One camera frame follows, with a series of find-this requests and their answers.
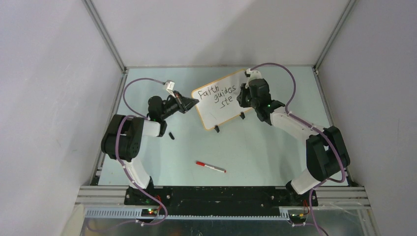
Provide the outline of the white whiteboard yellow frame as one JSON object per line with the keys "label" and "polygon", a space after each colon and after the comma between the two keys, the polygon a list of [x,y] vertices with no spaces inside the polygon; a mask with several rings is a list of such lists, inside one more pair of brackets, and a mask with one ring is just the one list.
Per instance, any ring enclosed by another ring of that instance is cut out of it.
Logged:
{"label": "white whiteboard yellow frame", "polygon": [[191,97],[199,100],[196,109],[205,130],[212,130],[252,109],[242,108],[237,101],[240,86],[246,81],[241,69],[192,91]]}

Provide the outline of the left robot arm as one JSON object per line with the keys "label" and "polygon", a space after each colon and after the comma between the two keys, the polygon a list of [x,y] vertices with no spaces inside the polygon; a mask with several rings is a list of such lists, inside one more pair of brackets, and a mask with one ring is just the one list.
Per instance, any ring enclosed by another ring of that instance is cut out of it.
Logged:
{"label": "left robot arm", "polygon": [[118,161],[130,183],[138,189],[136,198],[144,205],[155,200],[155,191],[149,188],[150,175],[137,157],[144,136],[163,137],[166,119],[174,113],[185,114],[199,103],[198,99],[185,97],[174,91],[167,99],[153,96],[148,100],[148,114],[145,118],[113,115],[101,141],[101,151]]}

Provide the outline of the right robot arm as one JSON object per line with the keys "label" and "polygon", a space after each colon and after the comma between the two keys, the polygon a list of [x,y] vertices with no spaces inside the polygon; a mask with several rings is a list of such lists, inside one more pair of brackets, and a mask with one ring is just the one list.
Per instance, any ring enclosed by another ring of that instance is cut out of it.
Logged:
{"label": "right robot arm", "polygon": [[350,165],[341,131],[335,126],[324,128],[296,118],[286,111],[282,102],[271,98],[265,79],[241,84],[237,101],[243,108],[253,108],[261,122],[279,128],[304,143],[306,169],[286,184],[286,199],[291,205],[300,205],[307,191]]}

